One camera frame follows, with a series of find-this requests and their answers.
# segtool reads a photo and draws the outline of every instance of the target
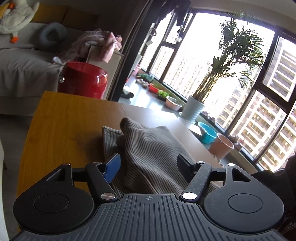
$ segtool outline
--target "high-rise building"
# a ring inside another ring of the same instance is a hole
[[[280,39],[263,84],[288,101],[296,83],[296,57],[289,53],[289,48],[283,43],[284,39]],[[217,118],[217,123],[227,128],[247,95],[248,90],[237,87]],[[237,134],[244,141],[244,147],[255,157],[271,138],[284,116],[285,113],[278,106],[256,92],[231,134]],[[294,106],[293,113],[279,136],[259,163],[265,169],[277,170],[285,166],[288,157],[293,155],[295,150],[296,108]]]

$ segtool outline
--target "pink flower pot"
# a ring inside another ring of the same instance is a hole
[[[233,143],[228,138],[218,133],[216,140],[212,143],[208,151],[216,156],[218,160],[221,160],[232,149],[234,149]]]

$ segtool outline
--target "green plant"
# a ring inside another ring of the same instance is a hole
[[[158,96],[159,96],[160,98],[165,99],[167,96],[170,96],[170,93],[165,92],[165,91],[162,91],[162,90],[159,90],[159,91],[158,91]]]
[[[236,64],[246,64],[248,68],[239,74],[239,83],[242,89],[251,87],[253,79],[252,71],[261,68],[264,62],[264,56],[261,49],[263,46],[262,38],[251,29],[247,29],[244,24],[239,29],[237,19],[256,22],[254,17],[245,12],[236,12],[232,15],[227,14],[230,18],[221,22],[220,27],[222,36],[219,41],[219,49],[222,50],[220,56],[213,58],[213,63],[193,94],[193,98],[204,103],[217,80],[222,77],[238,76],[233,72],[232,67]]]

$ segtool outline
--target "stuffed goose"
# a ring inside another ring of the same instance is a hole
[[[15,43],[17,32],[33,19],[38,7],[39,2],[30,7],[26,0],[12,0],[0,19],[0,34],[12,34],[10,42]]]

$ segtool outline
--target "window frame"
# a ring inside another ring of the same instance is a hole
[[[193,14],[193,16],[191,17],[184,33],[183,33],[183,38],[186,36],[186,33],[188,32],[195,16],[197,13],[210,13],[210,14],[218,14],[218,15],[223,15],[224,13],[221,11],[216,11],[216,10],[208,10],[208,9],[189,9],[188,14],[186,16],[185,19],[185,24],[187,24],[188,22],[188,18],[190,13]],[[164,83],[163,80],[177,54],[177,51],[179,50],[179,47],[182,43],[182,41],[177,42],[175,44],[172,43],[168,43],[166,42],[166,38],[168,36],[168,34],[170,33],[174,23],[176,21],[176,14],[174,14],[169,22],[169,25],[166,29],[166,32],[164,34],[164,37],[162,39],[162,41],[160,42],[159,46],[157,47],[150,63],[149,66],[147,68],[147,73],[150,73],[150,70],[156,60],[157,54],[160,51],[161,46],[165,46],[165,47],[169,47],[169,48],[173,48],[174,52],[172,54],[172,56],[170,57],[168,64],[166,65],[162,75],[160,78],[157,78],[156,76],[154,76],[154,78],[161,83],[163,86],[165,86],[167,89],[169,89],[171,92],[173,92],[176,96],[178,96],[181,100],[183,100],[184,102],[187,102],[187,99],[181,95],[180,93],[178,93],[176,90],[174,90],[172,87],[170,87],[168,84]],[[254,86],[251,88],[246,100],[244,101],[244,103],[242,104],[241,108],[239,109],[238,113],[236,114],[236,116],[233,118],[232,122],[230,123],[230,125],[227,127],[226,130],[224,130],[220,125],[212,122],[211,120],[207,119],[207,117],[205,115],[203,115],[202,113],[200,114],[204,119],[206,119],[208,122],[210,122],[213,126],[215,126],[215,128],[218,130],[218,132],[228,136],[230,134],[230,132],[233,130],[233,128],[235,127],[235,125],[237,124],[237,122],[240,120],[241,116],[243,115],[243,113],[245,112],[248,104],[250,103],[250,101],[252,100],[252,97],[254,96],[254,94],[256,93],[256,91],[258,91],[259,93],[261,93],[262,95],[264,95],[265,97],[267,97],[269,100],[271,100],[274,104],[276,104],[278,107],[280,107],[285,113],[285,117],[281,120],[281,122],[279,123],[278,127],[276,128],[276,130],[274,131],[274,133],[272,134],[271,138],[268,140],[268,142],[265,144],[265,146],[262,148],[262,150],[259,152],[259,154],[254,158],[253,156],[250,155],[250,153],[245,150],[244,148],[242,148],[240,150],[240,153],[258,170],[258,171],[262,171],[263,167],[261,167],[261,165],[258,163],[261,158],[267,153],[267,151],[269,150],[269,148],[272,146],[272,144],[274,143],[274,141],[276,140],[276,138],[278,137],[279,133],[282,131],[282,129],[284,128],[285,123],[288,121],[290,115],[293,112],[294,109],[294,105],[296,102],[296,87],[294,87],[294,90],[292,91],[292,94],[290,96],[290,99],[288,101],[286,101],[285,99],[283,99],[281,96],[279,96],[277,93],[275,93],[272,89],[270,89],[268,86],[263,84],[263,80],[269,70],[269,67],[271,65],[271,62],[273,60],[278,42],[279,42],[279,38],[282,37],[294,44],[296,44],[296,34],[281,28],[279,26],[274,26],[271,25],[269,23],[263,22],[263,21],[258,21],[254,24],[260,25],[262,27],[268,28],[272,31],[274,31],[274,38],[272,40],[270,49],[268,51],[268,54],[266,56],[266,59],[264,61],[264,64],[262,66],[262,69],[260,71],[260,73],[257,76],[257,79],[254,83]]]

